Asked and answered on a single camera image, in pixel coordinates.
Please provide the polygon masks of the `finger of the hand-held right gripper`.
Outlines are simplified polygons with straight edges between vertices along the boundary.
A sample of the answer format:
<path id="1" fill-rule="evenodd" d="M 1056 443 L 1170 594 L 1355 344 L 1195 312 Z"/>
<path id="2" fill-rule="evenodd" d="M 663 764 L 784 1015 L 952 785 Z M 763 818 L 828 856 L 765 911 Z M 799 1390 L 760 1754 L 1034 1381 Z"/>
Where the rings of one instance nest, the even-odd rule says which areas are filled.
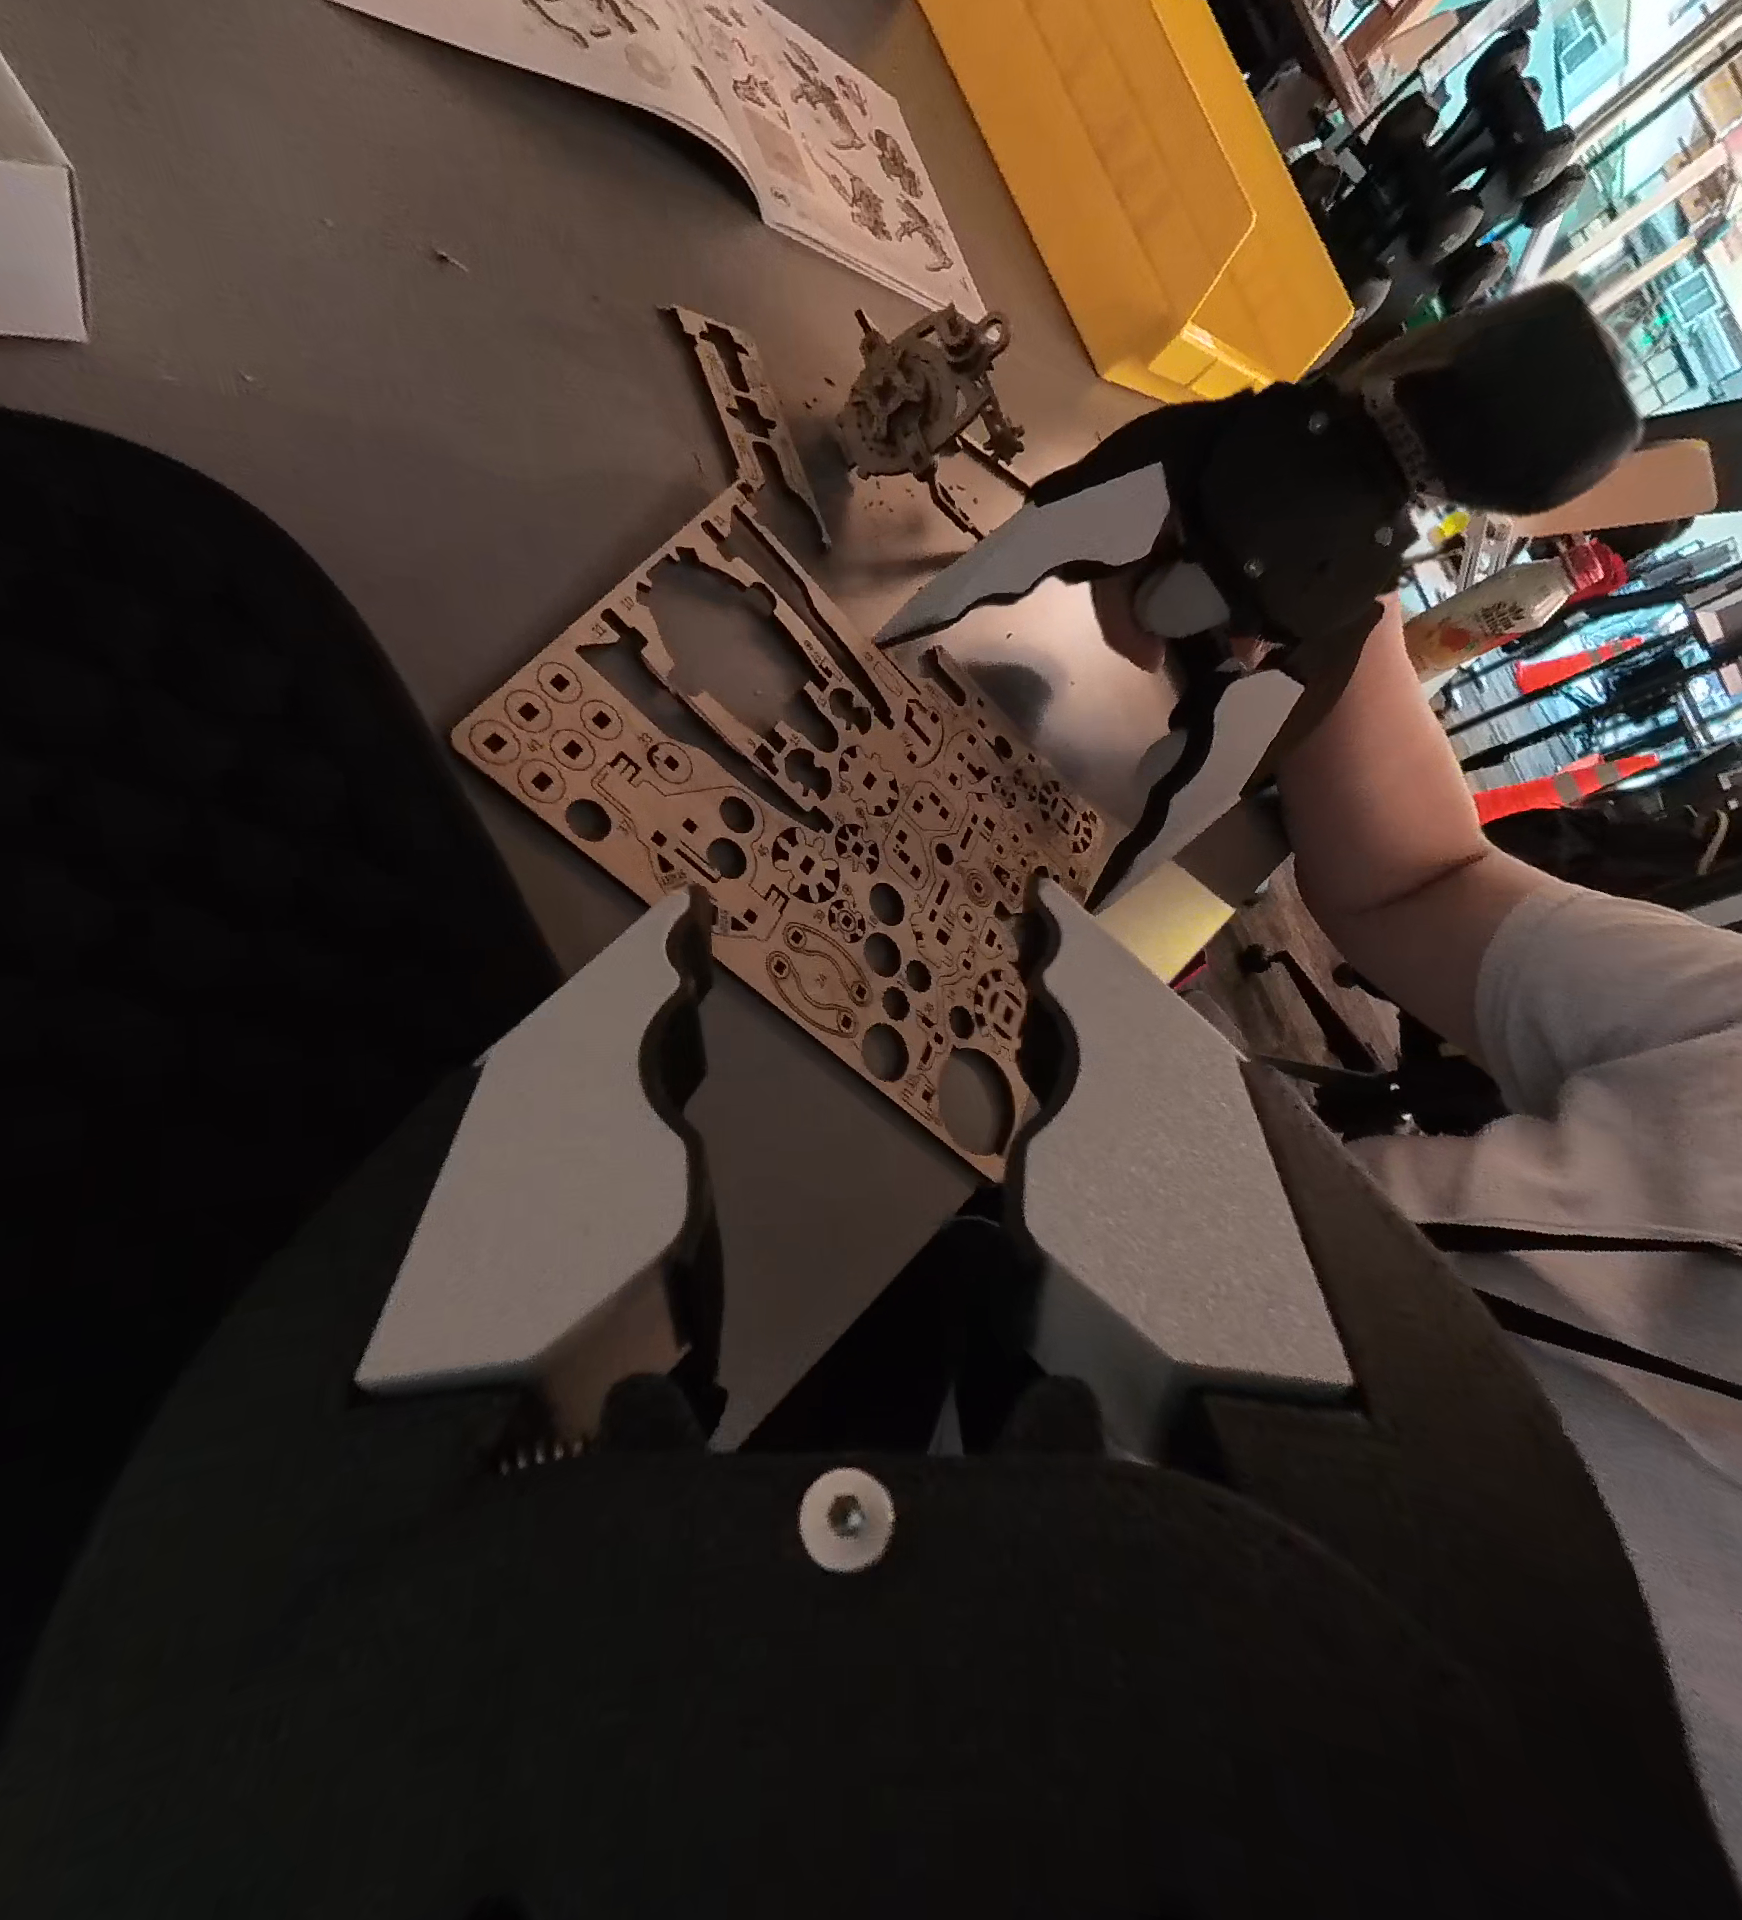
<path id="1" fill-rule="evenodd" d="M 1038 498 L 944 566 L 874 638 L 881 649 L 939 633 L 970 612 L 1013 606 L 1053 578 L 1090 584 L 1150 563 L 1175 515 L 1162 459 Z"/>
<path id="2" fill-rule="evenodd" d="M 1268 665 L 1195 675 L 1184 686 L 1170 716 L 1177 745 L 1148 782 L 1138 822 L 1093 882 L 1093 912 L 1175 862 L 1251 793 L 1303 691 L 1291 674 Z"/>

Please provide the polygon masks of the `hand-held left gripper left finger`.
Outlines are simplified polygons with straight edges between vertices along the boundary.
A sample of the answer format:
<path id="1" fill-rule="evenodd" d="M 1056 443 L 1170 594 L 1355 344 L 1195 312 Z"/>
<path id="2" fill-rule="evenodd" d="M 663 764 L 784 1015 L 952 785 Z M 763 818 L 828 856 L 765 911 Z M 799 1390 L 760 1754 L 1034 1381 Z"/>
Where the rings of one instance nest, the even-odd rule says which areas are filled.
<path id="1" fill-rule="evenodd" d="M 355 1368 L 368 1394 L 717 1387 L 723 1253 L 688 1105 L 712 904 L 668 892 L 494 1043 Z"/>

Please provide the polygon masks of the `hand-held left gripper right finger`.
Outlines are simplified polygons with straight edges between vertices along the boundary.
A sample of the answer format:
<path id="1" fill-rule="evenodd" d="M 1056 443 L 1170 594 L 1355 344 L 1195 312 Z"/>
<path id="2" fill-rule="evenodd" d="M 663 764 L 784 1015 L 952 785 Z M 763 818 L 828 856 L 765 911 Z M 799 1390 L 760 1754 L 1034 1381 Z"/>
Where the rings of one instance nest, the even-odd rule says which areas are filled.
<path id="1" fill-rule="evenodd" d="M 1347 1394 L 1243 1051 L 1056 880 L 1032 1002 L 1057 1084 L 1013 1151 L 1028 1355 L 1098 1394 Z"/>

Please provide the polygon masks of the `assembled wooden gear model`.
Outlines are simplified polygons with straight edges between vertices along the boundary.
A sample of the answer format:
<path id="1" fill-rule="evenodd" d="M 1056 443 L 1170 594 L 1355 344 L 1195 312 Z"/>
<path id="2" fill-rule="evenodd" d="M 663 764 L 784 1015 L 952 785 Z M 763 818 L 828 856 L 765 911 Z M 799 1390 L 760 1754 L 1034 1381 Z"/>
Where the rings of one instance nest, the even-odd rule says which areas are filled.
<path id="1" fill-rule="evenodd" d="M 977 320 L 948 305 L 898 333 L 883 333 L 858 310 L 862 366 L 838 413 L 838 436 L 858 478 L 909 476 L 965 535 L 983 530 L 939 478 L 939 462 L 962 454 L 1030 495 L 1011 466 L 1028 446 L 994 382 L 994 366 L 1011 343 L 1009 319 L 995 308 Z"/>

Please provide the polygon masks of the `large wooden parts sheet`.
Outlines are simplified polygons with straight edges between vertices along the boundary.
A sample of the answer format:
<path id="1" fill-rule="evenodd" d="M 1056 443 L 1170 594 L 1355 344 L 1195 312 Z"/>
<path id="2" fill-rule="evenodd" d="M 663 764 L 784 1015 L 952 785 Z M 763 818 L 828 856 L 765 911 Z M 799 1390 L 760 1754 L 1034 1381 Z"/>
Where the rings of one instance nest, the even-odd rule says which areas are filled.
<path id="1" fill-rule="evenodd" d="M 667 578 L 739 595 L 792 670 L 753 727 L 691 687 Z M 452 747 L 647 904 L 699 889 L 715 957 L 998 1181 L 1034 1096 L 1040 880 L 1081 903 L 1105 817 L 939 645 L 892 658 L 730 484 L 452 729 Z"/>

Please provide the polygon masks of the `person's right forearm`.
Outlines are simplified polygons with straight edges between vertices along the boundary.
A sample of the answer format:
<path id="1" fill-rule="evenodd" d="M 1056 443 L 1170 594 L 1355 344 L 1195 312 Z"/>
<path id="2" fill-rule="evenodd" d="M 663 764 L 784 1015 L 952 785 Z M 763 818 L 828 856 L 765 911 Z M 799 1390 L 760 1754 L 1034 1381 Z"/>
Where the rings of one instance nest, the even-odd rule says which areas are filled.
<path id="1" fill-rule="evenodd" d="M 1324 938 L 1401 1011 L 1473 1051 L 1484 957 L 1547 879 L 1484 834 L 1394 595 L 1276 785 L 1296 892 Z"/>

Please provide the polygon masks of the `small wooden parts strip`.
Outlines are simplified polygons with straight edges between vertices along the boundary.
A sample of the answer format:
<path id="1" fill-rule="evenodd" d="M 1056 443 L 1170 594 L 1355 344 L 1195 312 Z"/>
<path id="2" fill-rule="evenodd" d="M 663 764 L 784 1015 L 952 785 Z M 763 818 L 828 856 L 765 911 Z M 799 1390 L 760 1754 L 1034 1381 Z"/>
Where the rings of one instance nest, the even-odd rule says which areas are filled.
<path id="1" fill-rule="evenodd" d="M 732 457 L 739 490 L 747 498 L 758 498 L 773 486 L 788 494 L 809 514 L 819 550 L 828 553 L 831 528 L 753 337 L 735 322 L 717 320 L 683 305 L 667 307 L 667 312 L 678 324 L 699 365 L 719 432 Z"/>

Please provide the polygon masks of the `person's right hand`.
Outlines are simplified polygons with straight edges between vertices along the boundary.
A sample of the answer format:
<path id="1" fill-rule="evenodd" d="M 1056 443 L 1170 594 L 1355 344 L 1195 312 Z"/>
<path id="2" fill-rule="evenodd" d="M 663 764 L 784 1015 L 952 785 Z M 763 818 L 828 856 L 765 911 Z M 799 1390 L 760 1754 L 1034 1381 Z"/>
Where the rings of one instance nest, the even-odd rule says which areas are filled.
<path id="1" fill-rule="evenodd" d="M 1148 560 L 1090 582 L 1091 612 L 1103 643 L 1147 674 L 1165 670 L 1170 640 L 1150 627 L 1138 602 L 1157 576 L 1170 576 L 1175 567 L 1173 560 Z"/>

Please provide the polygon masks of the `white bottle red cap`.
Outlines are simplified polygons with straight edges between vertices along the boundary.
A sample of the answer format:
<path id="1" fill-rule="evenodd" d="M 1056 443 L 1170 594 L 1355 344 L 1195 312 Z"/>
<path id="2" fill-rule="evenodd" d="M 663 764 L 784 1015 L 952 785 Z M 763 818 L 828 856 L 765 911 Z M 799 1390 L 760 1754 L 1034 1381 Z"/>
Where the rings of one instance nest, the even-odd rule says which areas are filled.
<path id="1" fill-rule="evenodd" d="M 1551 556 L 1509 563 L 1403 626 L 1404 652 L 1419 684 L 1535 631 L 1579 594 L 1605 584 L 1603 544 L 1566 538 Z"/>

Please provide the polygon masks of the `black office chair base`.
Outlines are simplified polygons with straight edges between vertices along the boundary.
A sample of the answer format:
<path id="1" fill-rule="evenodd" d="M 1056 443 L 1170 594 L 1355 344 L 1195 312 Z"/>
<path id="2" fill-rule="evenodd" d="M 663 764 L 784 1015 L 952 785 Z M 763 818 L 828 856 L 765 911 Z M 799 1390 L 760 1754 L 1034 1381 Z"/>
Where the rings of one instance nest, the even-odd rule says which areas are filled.
<path id="1" fill-rule="evenodd" d="M 1291 949 L 1260 940 L 1214 935 L 1203 951 L 1209 982 L 1224 971 L 1243 982 L 1263 982 L 1284 972 L 1324 1048 L 1324 1060 L 1300 1060 L 1243 1040 L 1247 1060 L 1263 1064 L 1296 1084 L 1315 1116 L 1344 1142 L 1381 1138 L 1467 1139 L 1508 1117 L 1508 1099 L 1498 1081 L 1459 1045 L 1446 1042 L 1349 959 L 1335 959 L 1335 989 L 1352 990 L 1397 1012 L 1397 1058 L 1381 1064 L 1358 1036 L 1341 1005 Z"/>

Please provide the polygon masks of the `orange traffic cone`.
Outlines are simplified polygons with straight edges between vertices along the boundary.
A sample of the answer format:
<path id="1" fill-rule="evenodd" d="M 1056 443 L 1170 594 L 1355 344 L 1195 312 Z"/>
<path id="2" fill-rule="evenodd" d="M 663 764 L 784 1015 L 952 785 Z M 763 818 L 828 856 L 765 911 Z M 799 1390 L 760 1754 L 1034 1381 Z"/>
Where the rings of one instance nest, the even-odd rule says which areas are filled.
<path id="1" fill-rule="evenodd" d="M 1542 779 L 1481 789 L 1473 795 L 1473 806 L 1484 827 L 1527 813 L 1566 811 L 1657 767 L 1660 754 L 1652 751 L 1608 759 L 1586 754 Z"/>
<path id="2" fill-rule="evenodd" d="M 1574 690 L 1591 690 L 1591 681 L 1608 684 L 1611 675 L 1635 678 L 1660 665 L 1672 674 L 1705 671 L 1711 670 L 1713 661 L 1706 638 L 1692 627 L 1586 640 L 1564 652 L 1515 660 L 1512 663 L 1512 706 L 1527 706 Z"/>

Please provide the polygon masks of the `yellow plastic bin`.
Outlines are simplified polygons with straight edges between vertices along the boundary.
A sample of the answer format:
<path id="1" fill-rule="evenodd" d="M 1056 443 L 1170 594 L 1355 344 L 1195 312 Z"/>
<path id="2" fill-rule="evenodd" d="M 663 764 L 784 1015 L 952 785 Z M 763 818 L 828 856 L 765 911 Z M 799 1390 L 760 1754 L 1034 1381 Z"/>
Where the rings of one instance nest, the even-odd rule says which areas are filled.
<path id="1" fill-rule="evenodd" d="M 1355 302 L 1203 2 L 924 2 L 1098 374 L 1298 381 Z"/>

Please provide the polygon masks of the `black dumbbell rack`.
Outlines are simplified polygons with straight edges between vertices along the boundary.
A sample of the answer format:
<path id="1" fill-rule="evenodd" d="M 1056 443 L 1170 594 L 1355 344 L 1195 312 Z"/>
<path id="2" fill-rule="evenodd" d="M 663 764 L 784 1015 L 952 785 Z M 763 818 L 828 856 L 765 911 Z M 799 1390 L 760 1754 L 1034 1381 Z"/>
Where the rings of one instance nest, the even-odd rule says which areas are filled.
<path id="1" fill-rule="evenodd" d="M 1571 126 L 1546 117 L 1539 11 L 1509 6 L 1465 64 L 1456 107 L 1425 65 L 1360 123 L 1317 56 L 1284 60 L 1252 86 L 1352 308 L 1317 369 L 1508 299 L 1512 245 L 1583 186 Z"/>

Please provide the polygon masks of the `open instruction booklet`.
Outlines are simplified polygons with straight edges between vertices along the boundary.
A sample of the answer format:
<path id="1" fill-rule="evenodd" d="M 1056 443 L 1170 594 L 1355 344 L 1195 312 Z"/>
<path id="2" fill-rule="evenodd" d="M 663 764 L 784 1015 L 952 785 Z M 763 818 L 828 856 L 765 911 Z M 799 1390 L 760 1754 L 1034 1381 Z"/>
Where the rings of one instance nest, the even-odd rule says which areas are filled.
<path id="1" fill-rule="evenodd" d="M 896 99 L 760 2 L 350 2 L 350 11 L 655 115 L 763 225 L 915 301 L 985 301 Z"/>

